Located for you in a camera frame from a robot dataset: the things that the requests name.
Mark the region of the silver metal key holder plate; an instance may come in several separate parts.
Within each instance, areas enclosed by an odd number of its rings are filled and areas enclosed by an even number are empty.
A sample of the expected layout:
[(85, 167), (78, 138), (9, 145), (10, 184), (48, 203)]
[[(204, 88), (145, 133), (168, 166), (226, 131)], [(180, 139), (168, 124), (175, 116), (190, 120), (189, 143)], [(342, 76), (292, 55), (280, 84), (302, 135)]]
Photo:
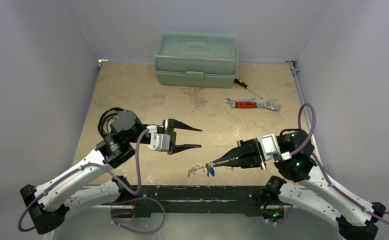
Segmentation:
[(200, 165), (196, 165), (196, 166), (193, 166), (193, 167), (190, 167), (187, 171), (187, 177), (191, 177), (191, 176), (194, 176), (197, 172), (201, 171), (202, 173), (206, 174), (208, 177), (210, 176), (210, 171), (211, 168), (209, 166), (209, 164), (206, 164), (206, 165), (203, 165), (203, 166), (200, 166)]

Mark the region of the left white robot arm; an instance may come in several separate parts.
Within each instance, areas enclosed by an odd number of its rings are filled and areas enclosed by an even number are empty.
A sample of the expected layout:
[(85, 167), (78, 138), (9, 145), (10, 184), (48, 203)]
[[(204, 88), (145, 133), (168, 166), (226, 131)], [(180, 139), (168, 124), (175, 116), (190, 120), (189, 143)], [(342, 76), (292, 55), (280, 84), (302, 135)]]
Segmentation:
[(197, 148), (196, 144), (177, 144), (176, 131), (193, 127), (169, 118), (162, 124), (144, 124), (131, 110), (113, 107), (99, 118), (97, 130), (102, 138), (81, 161), (46, 183), (20, 189), (33, 230), (39, 235), (58, 228), (73, 213), (95, 205), (127, 204), (142, 191), (140, 164), (136, 167), (136, 186), (113, 170), (131, 158), (139, 160), (140, 146), (173, 155)]

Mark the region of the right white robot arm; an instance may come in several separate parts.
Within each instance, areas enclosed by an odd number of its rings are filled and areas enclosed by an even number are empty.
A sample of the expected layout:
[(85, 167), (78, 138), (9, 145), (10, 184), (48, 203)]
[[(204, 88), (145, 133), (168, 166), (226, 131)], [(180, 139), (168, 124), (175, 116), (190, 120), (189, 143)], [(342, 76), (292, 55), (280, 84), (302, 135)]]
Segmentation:
[(271, 176), (261, 192), (249, 194), (251, 199), (265, 206), (299, 207), (337, 227), (346, 240), (375, 239), (386, 207), (358, 197), (328, 176), (314, 150), (305, 131), (287, 129), (279, 135), (240, 140), (237, 147), (205, 167), (212, 176), (217, 167), (264, 169), (267, 161), (273, 161), (279, 175)]

